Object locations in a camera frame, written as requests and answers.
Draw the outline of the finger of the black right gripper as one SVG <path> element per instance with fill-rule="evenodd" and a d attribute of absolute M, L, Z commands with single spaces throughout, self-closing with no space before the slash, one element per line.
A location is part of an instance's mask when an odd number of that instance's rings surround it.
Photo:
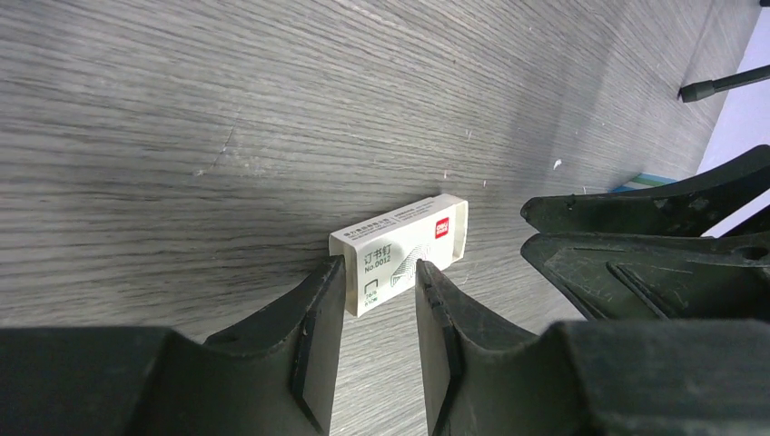
<path fill-rule="evenodd" d="M 705 173 L 620 193 L 534 197 L 520 214 L 541 233 L 697 237 L 769 188 L 769 146 Z"/>
<path fill-rule="evenodd" d="M 539 233 L 520 252 L 589 320 L 769 318 L 768 233 Z"/>

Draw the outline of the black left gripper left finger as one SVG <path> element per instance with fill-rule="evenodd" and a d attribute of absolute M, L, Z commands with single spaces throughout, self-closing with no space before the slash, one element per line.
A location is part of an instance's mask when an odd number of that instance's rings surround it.
<path fill-rule="evenodd" d="M 345 286 L 343 258 L 327 258 L 201 343 L 167 327 L 4 329 L 1 432 L 326 435 Z"/>

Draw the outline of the white staple box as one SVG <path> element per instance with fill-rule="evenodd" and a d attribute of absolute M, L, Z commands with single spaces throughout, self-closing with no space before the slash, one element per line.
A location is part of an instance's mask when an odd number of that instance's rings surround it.
<path fill-rule="evenodd" d="M 330 234 L 346 268 L 346 311 L 360 317 L 415 285 L 418 260 L 441 270 L 464 257 L 469 202 L 428 197 Z"/>

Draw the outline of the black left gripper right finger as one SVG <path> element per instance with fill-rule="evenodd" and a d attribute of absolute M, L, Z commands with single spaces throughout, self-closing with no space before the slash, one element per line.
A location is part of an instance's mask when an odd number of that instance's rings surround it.
<path fill-rule="evenodd" d="M 540 335 L 416 266 L 432 435 L 766 435 L 769 326 L 556 322 Z"/>

